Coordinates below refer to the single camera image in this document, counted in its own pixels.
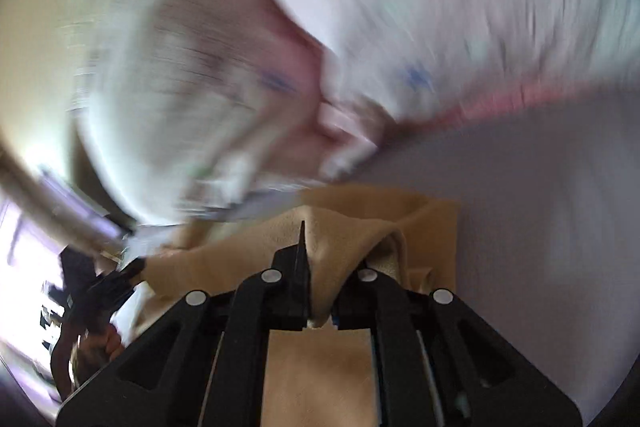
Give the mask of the tan small garment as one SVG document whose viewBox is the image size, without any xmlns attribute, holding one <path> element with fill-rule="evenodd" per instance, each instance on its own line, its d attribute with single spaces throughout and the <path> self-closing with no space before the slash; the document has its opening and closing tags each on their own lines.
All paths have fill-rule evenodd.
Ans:
<svg viewBox="0 0 640 427">
<path fill-rule="evenodd" d="M 130 335 L 143 333 L 188 291 L 232 291 L 267 269 L 276 251 L 305 239 L 311 319 L 303 332 L 270 336 L 262 425 L 371 426 L 369 337 L 328 325 L 330 306 L 361 261 L 410 291 L 452 291 L 458 211 L 454 202 L 398 188 L 342 184 L 305 191 L 296 206 L 267 219 L 183 225 L 146 264 Z"/>
</svg>

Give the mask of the white tree-print pillow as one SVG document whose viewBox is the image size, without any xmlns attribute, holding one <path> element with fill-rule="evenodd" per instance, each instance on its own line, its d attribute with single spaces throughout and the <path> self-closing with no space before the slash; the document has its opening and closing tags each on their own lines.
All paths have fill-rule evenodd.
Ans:
<svg viewBox="0 0 640 427">
<path fill-rule="evenodd" d="M 147 225 L 340 179 L 381 123 L 323 95 L 322 55 L 273 0 L 114 0 L 80 82 L 82 142 Z"/>
</svg>

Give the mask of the window with wooden frame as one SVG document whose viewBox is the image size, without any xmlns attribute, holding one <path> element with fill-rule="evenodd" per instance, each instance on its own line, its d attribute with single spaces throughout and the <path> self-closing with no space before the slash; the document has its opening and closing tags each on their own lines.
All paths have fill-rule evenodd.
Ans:
<svg viewBox="0 0 640 427">
<path fill-rule="evenodd" d="M 63 286 L 62 250 L 15 202 L 2 199 L 1 366 L 49 423 L 61 404 L 50 361 L 64 308 L 48 290 Z"/>
</svg>

